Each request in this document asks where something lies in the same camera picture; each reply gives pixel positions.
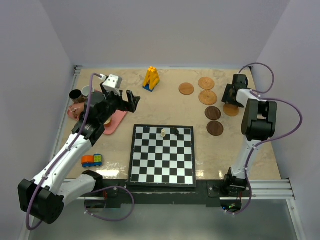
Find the woven rattan coaster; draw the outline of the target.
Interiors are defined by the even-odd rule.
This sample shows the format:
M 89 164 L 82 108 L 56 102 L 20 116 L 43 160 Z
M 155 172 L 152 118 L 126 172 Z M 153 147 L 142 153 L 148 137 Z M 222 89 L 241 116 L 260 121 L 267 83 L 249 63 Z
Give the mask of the woven rattan coaster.
M 210 105 L 214 105 L 217 102 L 218 97 L 211 90 L 203 90 L 198 95 L 198 99 L 202 104 L 210 106 Z
M 203 90 L 211 90 L 211 89 L 213 89 L 215 87 L 215 82 L 210 77 L 201 77 L 198 80 L 198 85 Z

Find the light wooden coaster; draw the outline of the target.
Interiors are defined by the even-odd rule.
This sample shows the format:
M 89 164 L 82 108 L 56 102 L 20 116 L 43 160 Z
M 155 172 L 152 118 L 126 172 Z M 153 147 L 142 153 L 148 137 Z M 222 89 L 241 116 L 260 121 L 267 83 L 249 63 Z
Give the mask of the light wooden coaster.
M 184 82 L 179 86 L 178 90 L 181 94 L 188 96 L 194 92 L 194 86 L 191 83 Z
M 223 111 L 227 116 L 235 117 L 239 114 L 240 110 L 238 106 L 226 103 L 223 106 Z

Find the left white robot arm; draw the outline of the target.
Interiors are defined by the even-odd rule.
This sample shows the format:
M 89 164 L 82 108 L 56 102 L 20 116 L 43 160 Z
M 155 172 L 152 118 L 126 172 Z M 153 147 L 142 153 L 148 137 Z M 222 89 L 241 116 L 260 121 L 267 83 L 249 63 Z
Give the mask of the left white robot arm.
M 137 110 L 139 96 L 127 90 L 127 100 L 114 92 L 94 92 L 84 103 L 84 110 L 71 134 L 49 164 L 32 180 L 23 179 L 18 185 L 20 208 L 46 224 L 54 223 L 64 207 L 85 194 L 99 196 L 104 190 L 103 177 L 84 171 L 74 182 L 64 180 L 78 160 L 103 135 L 105 122 L 116 112 Z

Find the dark wooden coaster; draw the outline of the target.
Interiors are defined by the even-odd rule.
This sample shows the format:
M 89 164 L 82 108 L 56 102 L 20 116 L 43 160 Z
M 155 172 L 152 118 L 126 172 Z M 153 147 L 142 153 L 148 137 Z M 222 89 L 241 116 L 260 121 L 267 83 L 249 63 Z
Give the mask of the dark wooden coaster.
M 210 121 L 207 124 L 206 129 L 207 129 L 207 132 L 212 136 L 220 136 L 224 132 L 223 125 L 216 120 Z
M 205 116 L 212 121 L 216 121 L 221 117 L 221 111 L 215 106 L 209 106 L 204 111 Z

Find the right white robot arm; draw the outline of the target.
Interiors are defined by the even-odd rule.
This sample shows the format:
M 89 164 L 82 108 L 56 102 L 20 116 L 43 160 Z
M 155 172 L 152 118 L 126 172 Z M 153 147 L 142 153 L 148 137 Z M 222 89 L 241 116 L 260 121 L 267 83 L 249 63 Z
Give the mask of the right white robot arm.
M 245 108 L 241 123 L 241 151 L 220 185 L 224 195 L 233 197 L 249 187 L 250 170 L 261 144 L 275 134 L 278 105 L 254 95 L 248 88 L 247 76 L 239 73 L 234 74 L 232 83 L 226 86 L 222 102 Z

